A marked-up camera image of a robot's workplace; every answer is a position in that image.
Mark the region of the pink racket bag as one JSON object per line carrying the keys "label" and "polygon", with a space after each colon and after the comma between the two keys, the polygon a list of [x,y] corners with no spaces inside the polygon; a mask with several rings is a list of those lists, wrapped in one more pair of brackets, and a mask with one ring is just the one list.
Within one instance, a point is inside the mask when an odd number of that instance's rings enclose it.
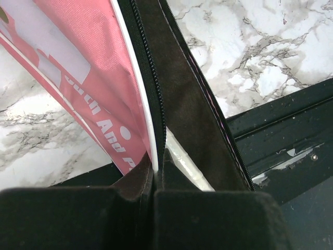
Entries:
{"label": "pink racket bag", "polygon": [[1,44],[123,175],[169,151],[200,190],[254,190],[166,1],[1,1]]}

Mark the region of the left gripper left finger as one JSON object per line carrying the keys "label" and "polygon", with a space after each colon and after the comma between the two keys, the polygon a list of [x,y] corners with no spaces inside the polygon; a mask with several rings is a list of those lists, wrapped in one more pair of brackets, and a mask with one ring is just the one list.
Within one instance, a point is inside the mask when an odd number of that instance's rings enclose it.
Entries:
{"label": "left gripper left finger", "polygon": [[111,186],[1,192],[1,249],[148,249],[153,169],[145,155]]}

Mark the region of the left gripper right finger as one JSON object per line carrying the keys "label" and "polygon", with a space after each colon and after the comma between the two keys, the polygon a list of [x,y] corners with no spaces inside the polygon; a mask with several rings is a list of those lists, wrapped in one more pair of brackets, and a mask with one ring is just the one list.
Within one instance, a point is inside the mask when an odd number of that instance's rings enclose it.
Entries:
{"label": "left gripper right finger", "polygon": [[288,249],[279,205],[267,193],[203,192],[165,151],[154,194],[154,249]]}

